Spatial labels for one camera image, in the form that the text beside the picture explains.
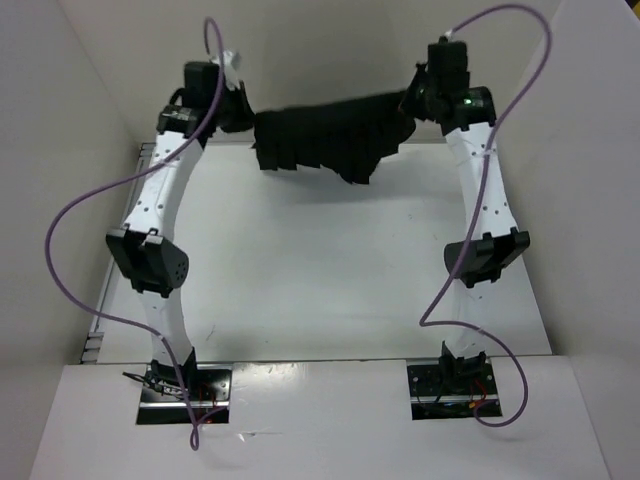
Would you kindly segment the black pleated skirt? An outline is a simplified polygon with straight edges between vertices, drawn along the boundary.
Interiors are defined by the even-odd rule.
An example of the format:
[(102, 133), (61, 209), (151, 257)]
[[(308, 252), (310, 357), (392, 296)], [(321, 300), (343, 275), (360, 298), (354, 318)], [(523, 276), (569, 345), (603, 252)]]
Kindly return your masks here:
[(366, 185), (380, 161), (415, 132), (400, 110), (405, 92), (392, 91), (254, 116), (254, 149), (262, 170), (327, 168), (349, 184)]

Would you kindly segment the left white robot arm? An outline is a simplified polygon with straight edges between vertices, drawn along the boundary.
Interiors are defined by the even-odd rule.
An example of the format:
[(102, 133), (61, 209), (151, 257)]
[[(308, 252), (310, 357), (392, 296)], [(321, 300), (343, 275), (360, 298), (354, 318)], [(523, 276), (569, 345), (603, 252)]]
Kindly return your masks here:
[(199, 387), (195, 348), (188, 338), (181, 287), (189, 271), (188, 255), (174, 244), (175, 224), (191, 174), (208, 139), (222, 129), (244, 132), (253, 111), (242, 81), (228, 84), (214, 115), (199, 136), (171, 161), (205, 119), (212, 91), (198, 87), (177, 90), (159, 114), (156, 147), (136, 203), (123, 226), (106, 234), (106, 243), (122, 276), (141, 302), (153, 330), (151, 372), (147, 381), (163, 382), (176, 399), (192, 397)]

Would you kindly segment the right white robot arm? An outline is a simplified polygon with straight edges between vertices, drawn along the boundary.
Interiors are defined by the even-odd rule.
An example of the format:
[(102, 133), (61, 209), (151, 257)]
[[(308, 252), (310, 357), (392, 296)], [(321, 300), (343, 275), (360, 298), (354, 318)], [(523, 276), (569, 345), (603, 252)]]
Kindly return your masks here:
[(422, 327), (438, 325), (432, 314), (452, 291), (453, 314), (446, 322), (462, 330), (450, 345), (462, 356), (478, 354), (476, 342), (498, 310), (496, 284), (530, 245), (505, 192), (496, 146), (503, 119), (489, 89), (470, 86), (469, 78), (464, 67), (432, 72), (419, 63), (400, 104), (403, 113), (440, 127), (462, 187), (466, 235), (445, 246), (448, 277), (419, 320)]

